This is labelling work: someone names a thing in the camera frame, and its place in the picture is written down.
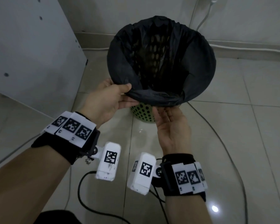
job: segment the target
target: person's right hand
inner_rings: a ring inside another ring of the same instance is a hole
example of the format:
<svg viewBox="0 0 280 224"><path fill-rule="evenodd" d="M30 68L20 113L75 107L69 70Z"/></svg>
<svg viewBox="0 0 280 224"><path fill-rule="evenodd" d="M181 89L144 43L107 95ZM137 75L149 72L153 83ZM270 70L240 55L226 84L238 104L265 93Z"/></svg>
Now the person's right hand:
<svg viewBox="0 0 280 224"><path fill-rule="evenodd" d="M153 107L163 155L191 154L191 128L179 107Z"/></svg>

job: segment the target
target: black trash bag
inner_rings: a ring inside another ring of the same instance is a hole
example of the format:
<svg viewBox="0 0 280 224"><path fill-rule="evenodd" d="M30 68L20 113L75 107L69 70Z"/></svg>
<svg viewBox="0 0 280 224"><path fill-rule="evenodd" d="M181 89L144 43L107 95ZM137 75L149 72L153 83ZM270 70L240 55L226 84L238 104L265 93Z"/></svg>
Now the black trash bag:
<svg viewBox="0 0 280 224"><path fill-rule="evenodd" d="M168 107L190 101L208 87L216 58L200 33L154 16L116 34L107 64L115 84L132 84L129 97Z"/></svg>

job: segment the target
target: hand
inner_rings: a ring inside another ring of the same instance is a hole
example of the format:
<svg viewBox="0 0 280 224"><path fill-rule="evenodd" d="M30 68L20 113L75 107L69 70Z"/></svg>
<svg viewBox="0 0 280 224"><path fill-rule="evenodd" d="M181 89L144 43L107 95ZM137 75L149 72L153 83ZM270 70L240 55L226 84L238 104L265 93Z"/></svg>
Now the hand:
<svg viewBox="0 0 280 224"><path fill-rule="evenodd" d="M153 107L163 155L191 154L191 128L179 107Z"/></svg>
<svg viewBox="0 0 280 224"><path fill-rule="evenodd" d="M109 121L118 109L138 105L139 102L123 95L132 85L115 85L112 79L101 82L97 89L90 93L80 113L96 124L97 129Z"/></svg>

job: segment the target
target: gray cable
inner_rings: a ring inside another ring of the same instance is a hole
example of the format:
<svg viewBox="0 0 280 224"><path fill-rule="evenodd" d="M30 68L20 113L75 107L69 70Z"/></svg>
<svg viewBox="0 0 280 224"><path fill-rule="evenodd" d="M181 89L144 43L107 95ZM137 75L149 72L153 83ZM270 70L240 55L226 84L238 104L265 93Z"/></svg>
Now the gray cable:
<svg viewBox="0 0 280 224"><path fill-rule="evenodd" d="M66 205L64 207L64 210L66 210L68 202L70 201L70 186L71 186L71 181L72 181L72 166L70 166L70 185L69 185L69 189L68 189L68 198L67 198L67 202Z"/></svg>
<svg viewBox="0 0 280 224"><path fill-rule="evenodd" d="M26 145L28 142L30 142L31 140L35 139L36 137L40 136L41 134L39 133L38 135L30 138L28 141L26 141L24 144L20 145L19 147L17 147L14 151L12 151L10 154L8 154L6 157L4 157L2 160L0 160L0 164L2 162L4 162L7 158L9 158L12 154L14 154L16 151L18 151L20 148L22 148L24 145Z"/></svg>
<svg viewBox="0 0 280 224"><path fill-rule="evenodd" d="M196 10L198 1L199 1L199 0L196 0L195 6L194 6L194 9L193 9L193 12L192 12L192 16L191 16L191 19L190 19L189 28L191 28L191 24L192 24L192 21L193 21L193 16L194 16L194 14L195 14L195 10Z"/></svg>
<svg viewBox="0 0 280 224"><path fill-rule="evenodd" d="M239 174L239 170L237 169L237 167L235 166L232 158L231 158L231 155L229 154L227 148L226 148L226 145L224 144L224 142L222 141L221 137L218 135L218 133L216 132L216 130L212 127L212 125L205 119L205 117L203 117L189 102L187 102L191 107L192 109L194 109L195 112L197 112L198 115L200 115L201 118L204 119L204 121L206 121L206 123L210 126L210 128L212 128L213 132L216 134L216 136L219 138L220 142L222 143L230 161L231 161L231 164L236 172L236 174L238 175L239 177L239 180L240 180L240 184L241 184L241 187L242 187L242 191L243 191L243 195L244 195L244 204L245 204L245 224L248 224L248 204L247 204L247 195L246 195L246 188L245 188L245 185L244 185L244 182L243 182L243 179L241 177L241 175Z"/></svg>
<svg viewBox="0 0 280 224"><path fill-rule="evenodd" d="M206 19L208 18L212 6L213 6L213 3L211 2L211 3L210 3L210 7L208 8L208 13L207 13L206 16L203 18L203 20L200 22L200 24L198 25L198 27L197 27L197 29L196 29L197 31L199 30L199 28L201 27L201 25L202 25L202 24L206 21Z"/></svg>

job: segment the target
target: person's left hand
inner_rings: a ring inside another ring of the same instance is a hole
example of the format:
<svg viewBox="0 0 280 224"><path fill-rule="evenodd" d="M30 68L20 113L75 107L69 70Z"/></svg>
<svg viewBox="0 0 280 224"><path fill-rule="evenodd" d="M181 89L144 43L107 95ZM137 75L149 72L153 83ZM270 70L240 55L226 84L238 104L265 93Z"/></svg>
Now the person's left hand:
<svg viewBox="0 0 280 224"><path fill-rule="evenodd" d="M115 85L112 79L101 82L97 89L89 94L80 113L96 124L97 129L109 121L118 109L138 105L139 102L124 95L132 85Z"/></svg>

